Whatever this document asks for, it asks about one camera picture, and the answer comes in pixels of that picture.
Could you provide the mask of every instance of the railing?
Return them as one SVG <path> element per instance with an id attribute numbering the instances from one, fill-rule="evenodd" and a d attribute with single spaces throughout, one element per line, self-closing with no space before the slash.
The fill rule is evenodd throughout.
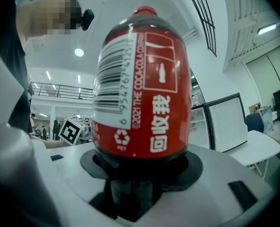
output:
<path id="1" fill-rule="evenodd" d="M 216 56 L 215 26 L 207 0 L 192 0 L 204 29 L 208 50 Z"/>
<path id="2" fill-rule="evenodd" d="M 34 94 L 79 100 L 92 100 L 93 90 L 84 87 L 72 87 L 59 84 L 32 82 Z"/>

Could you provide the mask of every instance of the plastic bottle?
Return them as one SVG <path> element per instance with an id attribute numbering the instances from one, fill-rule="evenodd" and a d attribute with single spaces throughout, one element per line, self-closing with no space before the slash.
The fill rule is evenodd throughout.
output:
<path id="1" fill-rule="evenodd" d="M 153 8 L 139 7 L 108 33 L 94 80 L 92 127 L 104 169 L 140 178 L 172 171 L 188 145 L 189 75 L 181 36 Z"/>

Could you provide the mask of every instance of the person's arm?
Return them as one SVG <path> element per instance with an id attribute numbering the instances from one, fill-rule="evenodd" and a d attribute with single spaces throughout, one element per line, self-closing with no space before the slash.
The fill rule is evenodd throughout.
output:
<path id="1" fill-rule="evenodd" d="M 62 140 L 47 141 L 47 140 L 40 139 L 40 138 L 38 138 L 38 137 L 36 137 L 34 135 L 29 135 L 29 136 L 30 136 L 30 138 L 32 140 L 39 140 L 39 141 L 43 142 L 47 149 L 61 148 L 61 147 L 70 146 L 69 144 L 67 144 L 65 141 L 62 141 Z"/>

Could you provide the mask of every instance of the barcode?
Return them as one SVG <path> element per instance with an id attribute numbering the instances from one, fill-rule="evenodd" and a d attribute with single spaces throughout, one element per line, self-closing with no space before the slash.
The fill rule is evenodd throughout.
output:
<path id="1" fill-rule="evenodd" d="M 93 120 L 130 129 L 137 33 L 121 35 L 102 49 L 93 98 Z"/>

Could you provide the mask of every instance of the recycling symbol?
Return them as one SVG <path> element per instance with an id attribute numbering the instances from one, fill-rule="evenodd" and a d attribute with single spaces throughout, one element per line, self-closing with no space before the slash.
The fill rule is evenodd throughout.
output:
<path id="1" fill-rule="evenodd" d="M 120 135 L 124 135 L 124 140 L 120 140 L 119 136 Z M 117 144 L 122 144 L 123 146 L 126 146 L 128 144 L 128 142 L 130 141 L 130 137 L 127 135 L 126 130 L 117 130 L 117 132 L 115 133 L 115 141 Z"/>

